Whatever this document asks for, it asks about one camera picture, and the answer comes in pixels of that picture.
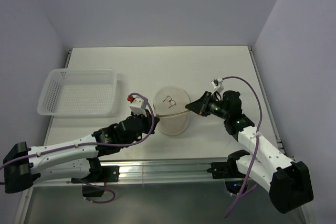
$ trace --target robotic arm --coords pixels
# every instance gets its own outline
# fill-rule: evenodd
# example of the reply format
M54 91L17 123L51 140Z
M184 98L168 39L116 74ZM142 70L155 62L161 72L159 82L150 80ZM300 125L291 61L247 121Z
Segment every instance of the robotic arm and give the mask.
M129 96L131 116L118 124L102 128L91 135L74 141L27 147L26 142L17 143L4 158L5 192L17 193L33 184L60 178L81 178L95 182L102 173L98 157L117 153L148 134L154 118L154 134L159 118L151 117L141 97Z
M214 92L206 91L202 97L186 108L201 116L215 115L224 119L228 134L243 144L251 153L255 151L257 136L259 148L249 177L269 192L276 209L287 213L313 200L313 191L307 166L303 162L295 163L278 151L264 136L257 132L254 123L243 114L240 93L226 91L222 99L217 92L223 90L222 80L213 80ZM245 177L251 163L250 152L240 150L229 155L228 161L220 167L208 169L213 178Z

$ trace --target gray floor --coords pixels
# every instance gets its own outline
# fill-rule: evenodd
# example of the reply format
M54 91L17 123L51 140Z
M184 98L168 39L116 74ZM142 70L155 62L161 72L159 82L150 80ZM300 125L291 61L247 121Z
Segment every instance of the gray floor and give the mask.
M35 188L25 223L305 223L301 210L279 213L268 194L258 188L240 200L228 219L224 212L232 202L223 182L116 185L114 202L83 201L80 187Z

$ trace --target basket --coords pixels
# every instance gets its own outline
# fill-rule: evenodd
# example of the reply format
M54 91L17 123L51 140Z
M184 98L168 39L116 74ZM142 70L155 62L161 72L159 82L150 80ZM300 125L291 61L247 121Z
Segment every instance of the basket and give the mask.
M54 69L44 83L38 100L40 115L108 115L117 87L112 69Z

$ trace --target tabletop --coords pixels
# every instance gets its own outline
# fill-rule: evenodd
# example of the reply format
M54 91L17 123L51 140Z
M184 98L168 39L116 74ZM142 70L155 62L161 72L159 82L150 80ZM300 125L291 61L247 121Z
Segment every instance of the tabletop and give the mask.
M157 90L172 85L184 89L191 100L195 101L205 91L212 91L213 79L239 76L256 90L264 114L260 131L277 146L255 68L246 46L74 48L68 68L113 68L118 73L113 112L105 118L54 117L45 143L47 145L75 140L125 120L130 115L127 96L132 92L144 95L152 103ZM239 80L225 80L223 86L225 90L241 93L243 113L257 123L259 110L249 87ZM227 157L243 148L227 134L222 119L213 115L203 118L191 113L189 125L181 135L167 136L155 131L155 134L143 143L100 159L136 161L216 158Z

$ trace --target perforated basket bottom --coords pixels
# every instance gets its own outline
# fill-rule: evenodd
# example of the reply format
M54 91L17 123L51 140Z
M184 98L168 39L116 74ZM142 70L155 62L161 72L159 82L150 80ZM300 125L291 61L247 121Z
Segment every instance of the perforated basket bottom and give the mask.
M112 85L67 85L62 88L56 113L106 113L111 110Z

